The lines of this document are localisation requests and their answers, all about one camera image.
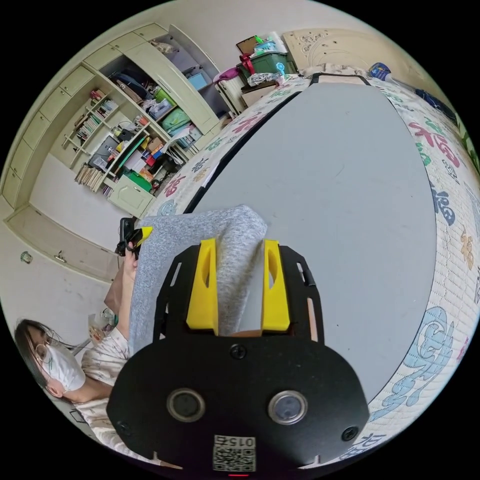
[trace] hand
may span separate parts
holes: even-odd
[[[134,246],[132,242],[128,244],[128,246],[132,249]],[[129,283],[134,283],[135,275],[137,274],[137,265],[139,261],[135,259],[135,254],[126,249],[125,250],[125,260],[123,262],[123,280]]]

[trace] white face mask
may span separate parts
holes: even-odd
[[[51,378],[58,380],[66,392],[83,387],[85,372],[76,358],[63,345],[46,345],[46,356],[42,368]]]

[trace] gray towel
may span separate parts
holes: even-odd
[[[160,288],[174,258],[202,240],[216,238],[218,333],[238,331],[267,224],[251,208],[151,216],[141,221],[153,232],[142,244],[130,311],[130,355],[152,343]]]

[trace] bed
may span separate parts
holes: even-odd
[[[480,176],[459,129],[408,89],[364,80],[290,78],[222,130],[148,212],[246,203],[267,221],[268,235],[305,254],[330,319],[325,341],[368,390],[369,422],[334,462],[377,447],[422,414],[461,361],[480,314]],[[317,118],[296,115],[319,99]],[[305,241],[311,232],[317,250]],[[247,317],[255,317],[253,303]]]

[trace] headboard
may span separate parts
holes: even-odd
[[[285,32],[283,41],[298,70],[325,63],[368,70],[374,63],[382,62],[397,80],[426,90],[451,105],[427,72],[398,45],[380,34],[341,28],[306,28]]]

